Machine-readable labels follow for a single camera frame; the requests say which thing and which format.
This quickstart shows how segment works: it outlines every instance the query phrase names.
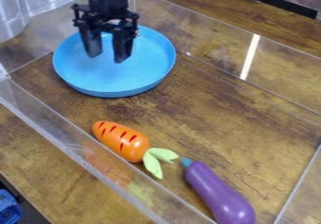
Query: orange carrot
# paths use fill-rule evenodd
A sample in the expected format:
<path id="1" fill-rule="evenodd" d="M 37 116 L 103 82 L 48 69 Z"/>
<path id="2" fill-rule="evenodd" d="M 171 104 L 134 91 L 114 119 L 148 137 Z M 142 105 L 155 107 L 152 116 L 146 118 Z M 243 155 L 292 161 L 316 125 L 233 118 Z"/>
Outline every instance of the orange carrot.
<path id="1" fill-rule="evenodd" d="M 131 163 L 140 162 L 151 148 L 148 137 L 136 130 L 108 121 L 98 121 L 92 125 L 96 139 Z"/>

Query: wooden table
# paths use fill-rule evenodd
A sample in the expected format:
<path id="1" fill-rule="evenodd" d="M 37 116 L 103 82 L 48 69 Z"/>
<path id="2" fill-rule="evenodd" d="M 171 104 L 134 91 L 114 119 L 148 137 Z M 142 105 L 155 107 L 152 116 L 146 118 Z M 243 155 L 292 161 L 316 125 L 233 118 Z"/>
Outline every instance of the wooden table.
<path id="1" fill-rule="evenodd" d="M 321 56 L 316 21 L 250 0 L 168 1 Z M 207 161 L 250 200 L 258 223 L 271 223 L 320 143 L 321 118 L 182 53 L 177 62 L 158 88 L 108 103 L 65 86 L 52 72 L 51 55 L 15 71 L 12 78 L 87 132 L 95 120 L 108 117 L 144 130 L 154 143 L 182 156 Z M 151 223 L 4 107 L 0 127 L 1 173 L 52 223 Z M 178 165 L 166 175 L 172 179 L 160 184 L 210 215 L 178 181 Z"/>

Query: blue bowl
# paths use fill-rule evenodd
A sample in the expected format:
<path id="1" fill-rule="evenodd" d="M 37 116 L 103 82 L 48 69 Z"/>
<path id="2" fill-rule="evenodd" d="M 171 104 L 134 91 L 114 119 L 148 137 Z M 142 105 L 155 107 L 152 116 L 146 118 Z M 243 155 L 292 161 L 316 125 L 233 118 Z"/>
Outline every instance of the blue bowl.
<path id="1" fill-rule="evenodd" d="M 60 78 L 79 92 L 95 97 L 128 97 L 148 91 L 168 75 L 175 62 L 175 49 L 168 39 L 139 26 L 131 57 L 114 62 L 111 34 L 103 33 L 103 53 L 90 58 L 79 33 L 57 47 L 52 64 Z"/>

